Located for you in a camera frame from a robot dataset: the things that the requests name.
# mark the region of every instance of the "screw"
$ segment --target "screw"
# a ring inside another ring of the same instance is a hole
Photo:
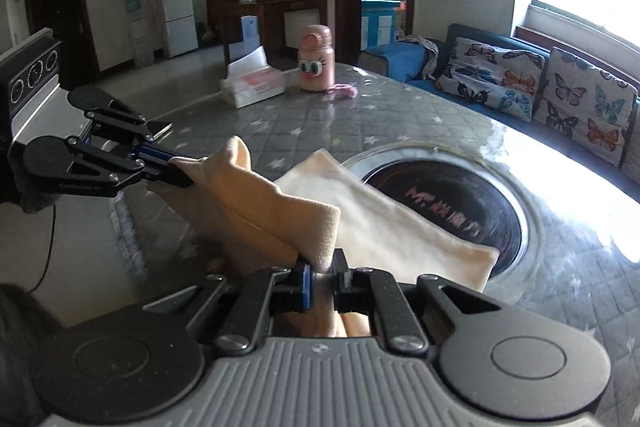
[[[222,335],[216,339],[216,344],[225,351],[242,351],[249,347],[249,340],[242,335]]]
[[[398,335],[391,338],[389,344],[402,353],[415,353],[424,347],[422,339],[415,335]]]

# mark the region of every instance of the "round black cooktop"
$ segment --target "round black cooktop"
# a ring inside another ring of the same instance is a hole
[[[363,181],[460,239],[497,248],[491,277],[516,260],[522,244],[518,214],[475,172],[437,160],[405,160],[370,172]]]

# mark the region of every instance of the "yellow cloth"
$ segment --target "yellow cloth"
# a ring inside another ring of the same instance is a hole
[[[196,228],[220,241],[243,275],[269,266],[292,266],[298,252],[318,273],[330,269],[334,247],[351,267],[371,266],[415,283],[422,273],[482,291],[497,260],[495,248],[472,245],[388,198],[320,150],[276,184],[251,170],[239,137],[209,158],[174,158],[194,182],[151,190]],[[307,336],[369,334],[367,317],[333,312],[331,281],[316,285],[314,309],[294,315]]]

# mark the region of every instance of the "doorway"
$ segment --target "doorway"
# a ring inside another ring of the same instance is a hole
[[[92,84],[98,73],[94,38],[85,0],[24,0],[32,34],[51,28],[62,41],[60,85],[63,89]]]

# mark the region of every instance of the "white refrigerator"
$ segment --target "white refrigerator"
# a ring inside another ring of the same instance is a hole
[[[161,0],[162,47],[164,56],[190,52],[198,47],[193,0]]]

